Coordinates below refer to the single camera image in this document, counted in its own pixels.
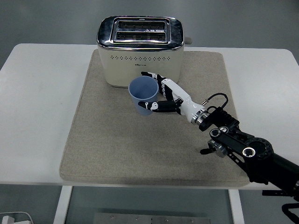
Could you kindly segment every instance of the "toaster slot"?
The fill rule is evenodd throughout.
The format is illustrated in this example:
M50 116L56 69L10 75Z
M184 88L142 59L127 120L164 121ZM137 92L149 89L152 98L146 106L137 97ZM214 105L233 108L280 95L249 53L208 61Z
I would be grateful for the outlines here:
M164 21L119 21L118 28L122 29L165 29Z
M117 32L116 33L117 41L142 41L142 42L165 42L166 34L165 33L157 33L157 32Z

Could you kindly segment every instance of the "toaster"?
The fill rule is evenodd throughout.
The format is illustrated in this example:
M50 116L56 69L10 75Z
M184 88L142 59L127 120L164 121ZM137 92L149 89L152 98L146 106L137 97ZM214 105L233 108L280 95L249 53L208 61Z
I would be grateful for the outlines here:
M175 18L108 17L100 24L97 45L105 79L114 87L128 87L141 71L178 81L185 35Z

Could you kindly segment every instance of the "plastic cup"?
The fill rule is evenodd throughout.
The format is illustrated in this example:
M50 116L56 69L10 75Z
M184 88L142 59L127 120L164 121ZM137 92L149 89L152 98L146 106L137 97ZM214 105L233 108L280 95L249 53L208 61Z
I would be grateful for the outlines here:
M159 86L156 80L148 76L139 76L133 79L128 87L136 110L141 115L150 115L153 111L138 105L138 102L156 102Z

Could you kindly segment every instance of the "gray felt mat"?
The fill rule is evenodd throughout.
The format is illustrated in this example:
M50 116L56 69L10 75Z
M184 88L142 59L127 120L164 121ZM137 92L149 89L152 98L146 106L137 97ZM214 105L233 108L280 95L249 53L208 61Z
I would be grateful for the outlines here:
M236 116L220 53L184 52L178 84L197 103L214 93L226 93L230 101L225 109ZM209 105L220 106L224 101L219 96ZM95 50L65 145L60 176L68 181L104 184L248 184L246 174L228 157L199 153L209 139L208 130L201 132L177 113L139 115L128 90L105 81Z

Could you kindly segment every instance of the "robotic arm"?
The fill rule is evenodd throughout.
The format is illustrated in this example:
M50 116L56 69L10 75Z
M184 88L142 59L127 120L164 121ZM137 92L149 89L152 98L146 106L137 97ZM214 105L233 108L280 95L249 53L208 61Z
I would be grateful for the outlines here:
M247 173L251 182L271 182L299 201L299 166L275 154L271 143L266 139L242 132L239 121L223 110L228 102L225 94L214 94L197 104L171 79L149 72L142 72L142 75L157 80L159 91L167 101L139 102L139 106L154 112L177 112L185 115L187 120L197 124L201 131L215 125L217 128L210 131L209 148L202 149L201 154L216 153L220 157L227 155ZM226 102L221 107L211 106L205 109L204 105L216 95L223 95Z

